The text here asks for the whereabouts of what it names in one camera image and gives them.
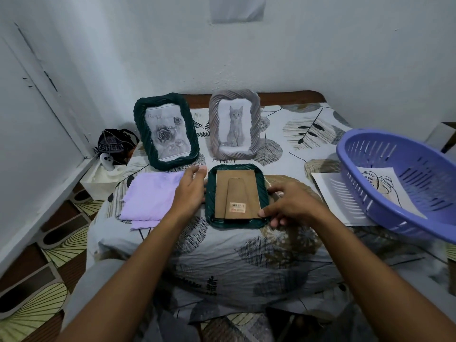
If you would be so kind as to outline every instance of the barcode sticker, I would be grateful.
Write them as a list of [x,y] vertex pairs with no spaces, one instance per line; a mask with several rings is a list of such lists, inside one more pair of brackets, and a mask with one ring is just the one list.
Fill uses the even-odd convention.
[[243,203],[230,203],[230,212],[245,212],[245,204]]

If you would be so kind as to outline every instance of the purple plastic basket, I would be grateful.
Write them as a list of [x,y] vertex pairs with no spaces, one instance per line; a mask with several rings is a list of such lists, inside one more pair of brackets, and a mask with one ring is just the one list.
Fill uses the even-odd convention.
[[[353,198],[380,226],[413,238],[456,243],[456,165],[429,146],[375,129],[352,129],[337,144]],[[356,167],[393,167],[421,218],[382,196]]]

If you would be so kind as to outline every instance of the hand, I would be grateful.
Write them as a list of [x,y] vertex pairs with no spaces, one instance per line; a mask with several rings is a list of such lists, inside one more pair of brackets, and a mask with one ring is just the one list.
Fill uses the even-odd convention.
[[270,226],[285,226],[289,218],[304,222],[314,222],[320,216],[331,213],[329,209],[303,190],[297,182],[285,182],[268,188],[268,193],[282,191],[283,198],[266,206],[258,212],[259,217],[271,216]]
[[195,214],[204,202],[204,178],[207,172],[206,166],[187,168],[176,188],[170,212],[183,214],[187,218]]

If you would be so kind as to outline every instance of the cat drawing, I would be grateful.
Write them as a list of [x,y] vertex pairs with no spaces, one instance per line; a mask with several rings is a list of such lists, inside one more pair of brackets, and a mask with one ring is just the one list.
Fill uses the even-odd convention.
[[227,136],[227,146],[242,146],[244,144],[244,133],[242,133],[242,108],[233,109],[229,107],[229,118],[231,120]]

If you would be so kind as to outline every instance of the lavender towel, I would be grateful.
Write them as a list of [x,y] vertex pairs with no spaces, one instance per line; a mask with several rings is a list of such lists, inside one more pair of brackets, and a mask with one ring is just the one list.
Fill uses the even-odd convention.
[[130,220],[132,229],[153,228],[169,211],[174,192],[184,172],[141,173],[123,197],[121,220]]

